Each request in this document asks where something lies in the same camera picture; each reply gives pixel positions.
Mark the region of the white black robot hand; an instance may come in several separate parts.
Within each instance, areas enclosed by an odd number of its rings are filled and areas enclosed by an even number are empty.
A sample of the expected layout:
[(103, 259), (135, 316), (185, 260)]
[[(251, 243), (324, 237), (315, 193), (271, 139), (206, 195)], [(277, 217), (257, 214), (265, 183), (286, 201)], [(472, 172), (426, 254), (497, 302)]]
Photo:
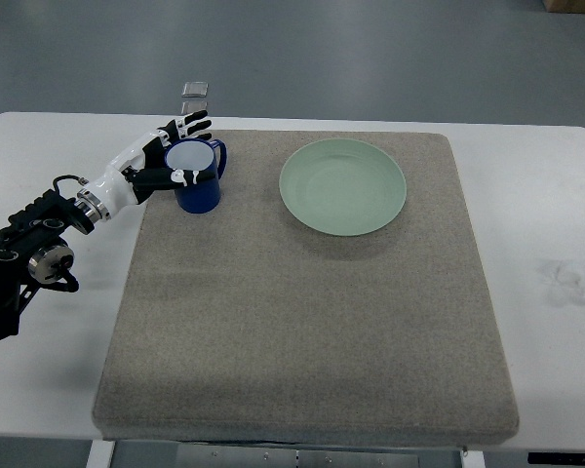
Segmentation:
[(107, 221), (128, 206), (146, 201), (153, 192), (179, 188), (165, 163), (167, 151), (189, 138), (208, 140), (212, 122), (203, 110), (175, 117), (162, 127), (141, 136), (106, 166), (102, 176), (86, 183), (75, 206), (91, 222)]

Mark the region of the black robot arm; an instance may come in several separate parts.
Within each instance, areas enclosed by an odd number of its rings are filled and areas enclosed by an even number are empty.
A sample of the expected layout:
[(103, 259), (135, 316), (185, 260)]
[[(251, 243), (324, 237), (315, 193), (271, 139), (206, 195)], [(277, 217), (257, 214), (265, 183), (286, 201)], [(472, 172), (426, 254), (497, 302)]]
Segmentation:
[(76, 178), (56, 177), (51, 189), (10, 215), (0, 230), (0, 340), (19, 333), (20, 316), (39, 291), (79, 290), (70, 272), (74, 252), (61, 234), (70, 227), (89, 234), (94, 222), (74, 197), (59, 191), (61, 181)]

